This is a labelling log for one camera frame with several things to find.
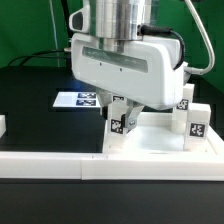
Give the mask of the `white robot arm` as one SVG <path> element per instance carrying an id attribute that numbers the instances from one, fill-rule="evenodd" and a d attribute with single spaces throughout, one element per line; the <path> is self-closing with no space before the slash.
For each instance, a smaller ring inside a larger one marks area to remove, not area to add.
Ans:
<path id="1" fill-rule="evenodd" d="M 69 18 L 72 72 L 97 88 L 112 132 L 137 126 L 146 106 L 175 107 L 184 86 L 184 50 L 171 29 L 152 25 L 154 0 L 83 0 Z"/>

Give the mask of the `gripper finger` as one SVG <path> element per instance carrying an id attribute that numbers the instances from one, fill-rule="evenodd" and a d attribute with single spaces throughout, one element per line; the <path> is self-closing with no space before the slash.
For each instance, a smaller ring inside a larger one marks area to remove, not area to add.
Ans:
<path id="1" fill-rule="evenodd" d="M 121 116 L 122 127 L 127 131 L 133 130 L 137 126 L 137 119 L 142 110 L 144 109 L 144 105 L 135 102 L 128 101 L 127 109 L 125 113 Z"/>
<path id="2" fill-rule="evenodd" d="M 108 106 L 112 103 L 112 93 L 103 89 L 98 89 L 96 93 L 100 104 L 100 114 L 102 117 L 106 117 L 108 115 Z"/>

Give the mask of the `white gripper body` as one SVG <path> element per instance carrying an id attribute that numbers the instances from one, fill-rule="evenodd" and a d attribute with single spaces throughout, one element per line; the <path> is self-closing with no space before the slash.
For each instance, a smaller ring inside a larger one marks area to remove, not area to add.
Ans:
<path id="1" fill-rule="evenodd" d="M 176 39 L 145 36 L 127 41 L 121 53 L 99 48 L 99 39 L 76 33 L 72 71 L 76 79 L 156 110 L 181 102 L 184 66 Z"/>

